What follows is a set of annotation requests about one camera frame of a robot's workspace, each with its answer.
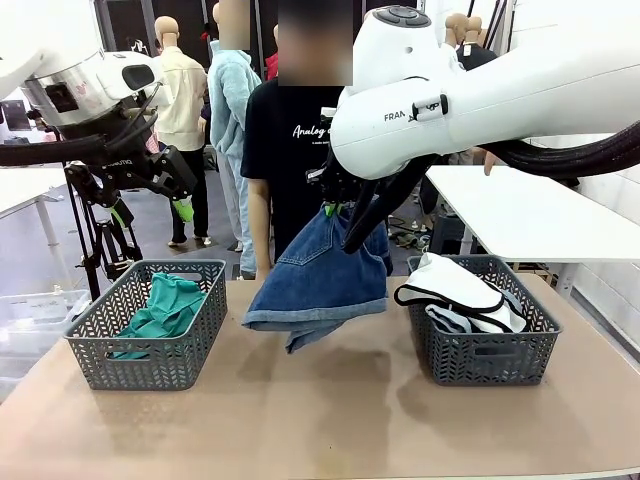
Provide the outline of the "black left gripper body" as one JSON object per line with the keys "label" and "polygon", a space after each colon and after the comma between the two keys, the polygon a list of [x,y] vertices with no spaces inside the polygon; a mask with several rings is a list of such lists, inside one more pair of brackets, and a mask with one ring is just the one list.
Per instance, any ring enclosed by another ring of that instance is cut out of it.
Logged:
{"label": "black left gripper body", "polygon": [[82,161],[100,186],[106,184],[116,190],[146,189],[153,192],[150,190],[153,187],[150,155],[146,148],[124,156],[94,149]]}

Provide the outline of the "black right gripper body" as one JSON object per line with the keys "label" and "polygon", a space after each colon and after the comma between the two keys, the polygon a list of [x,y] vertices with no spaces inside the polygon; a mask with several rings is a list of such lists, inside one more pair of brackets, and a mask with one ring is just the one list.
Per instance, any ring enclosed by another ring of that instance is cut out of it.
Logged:
{"label": "black right gripper body", "polygon": [[336,159],[330,148],[325,162],[318,168],[307,170],[306,181],[320,192],[327,203],[355,202],[361,192],[361,179],[349,173]]}

